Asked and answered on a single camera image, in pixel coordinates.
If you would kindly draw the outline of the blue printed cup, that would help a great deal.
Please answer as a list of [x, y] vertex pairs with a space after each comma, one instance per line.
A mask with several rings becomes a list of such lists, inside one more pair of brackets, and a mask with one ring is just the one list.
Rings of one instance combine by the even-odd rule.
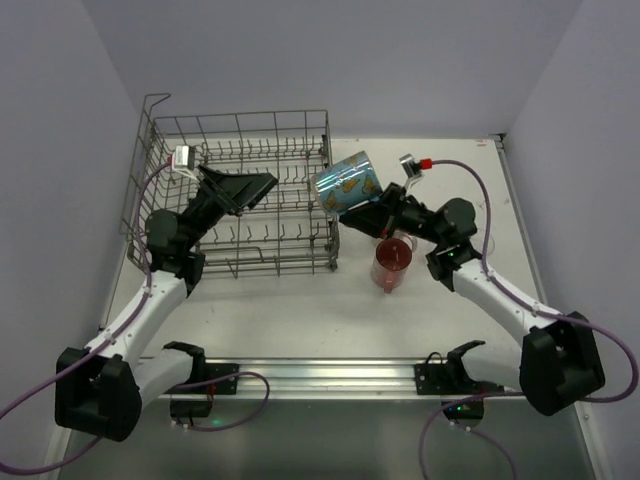
[[311, 180], [311, 187], [318, 205], [332, 216], [339, 216], [354, 206], [376, 199], [383, 192], [365, 151], [317, 173]]

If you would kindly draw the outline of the salmon pink mug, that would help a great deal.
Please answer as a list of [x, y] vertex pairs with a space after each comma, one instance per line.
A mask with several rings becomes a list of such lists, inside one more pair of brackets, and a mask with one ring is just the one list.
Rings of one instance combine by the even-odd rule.
[[413, 250], [407, 241], [382, 240], [374, 252], [370, 278], [384, 293], [390, 294], [403, 282], [412, 260]]

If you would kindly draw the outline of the pale pink mug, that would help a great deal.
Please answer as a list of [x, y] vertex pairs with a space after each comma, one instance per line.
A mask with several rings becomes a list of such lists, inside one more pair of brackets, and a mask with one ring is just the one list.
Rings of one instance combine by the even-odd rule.
[[396, 237], [406, 243], [412, 252], [417, 250], [418, 240], [414, 236], [409, 235], [406, 232], [399, 232], [396, 234]]

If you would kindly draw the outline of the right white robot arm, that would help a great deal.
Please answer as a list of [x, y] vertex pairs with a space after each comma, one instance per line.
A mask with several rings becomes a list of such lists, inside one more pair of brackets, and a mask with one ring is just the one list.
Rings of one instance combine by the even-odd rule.
[[562, 319], [492, 270], [472, 245], [475, 219], [474, 206], [465, 199], [454, 198], [431, 211], [397, 184], [339, 217], [343, 225], [372, 238], [402, 231], [433, 243], [426, 256], [432, 278], [483, 310], [520, 348], [520, 361], [513, 366], [483, 357], [482, 341], [467, 342], [448, 352], [443, 379], [456, 387], [490, 382], [518, 389], [546, 416], [602, 388], [604, 369], [588, 321], [577, 313]]

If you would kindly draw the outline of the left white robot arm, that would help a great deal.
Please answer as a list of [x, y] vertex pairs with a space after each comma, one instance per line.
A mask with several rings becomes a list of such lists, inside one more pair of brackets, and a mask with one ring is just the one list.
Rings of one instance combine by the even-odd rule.
[[207, 167], [200, 173], [197, 193], [183, 211], [156, 209], [136, 228], [145, 280], [132, 300], [83, 348], [59, 356], [57, 425], [121, 442], [158, 397], [212, 383], [198, 346], [172, 341], [150, 360], [141, 356], [201, 280], [206, 257], [196, 244], [223, 217], [253, 209], [278, 180], [269, 173], [224, 174]]

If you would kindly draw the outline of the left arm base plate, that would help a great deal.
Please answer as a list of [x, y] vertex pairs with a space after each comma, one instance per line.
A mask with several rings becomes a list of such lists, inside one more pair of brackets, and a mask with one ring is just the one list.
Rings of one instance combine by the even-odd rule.
[[196, 360], [188, 380], [168, 391], [171, 419], [192, 426], [207, 418], [213, 410], [216, 395], [236, 394], [238, 380], [235, 374], [238, 372], [237, 363]]

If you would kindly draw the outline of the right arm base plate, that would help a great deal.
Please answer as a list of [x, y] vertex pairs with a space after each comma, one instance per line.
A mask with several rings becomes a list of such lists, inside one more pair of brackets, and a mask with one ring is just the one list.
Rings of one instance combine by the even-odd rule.
[[[414, 384], [418, 395], [471, 396], [487, 392], [503, 392], [504, 387], [483, 380], [472, 379], [465, 370], [462, 359], [465, 351], [454, 349], [446, 355], [432, 352], [423, 361], [413, 365]], [[473, 428], [484, 418], [482, 400], [448, 407], [445, 417], [454, 424]]]

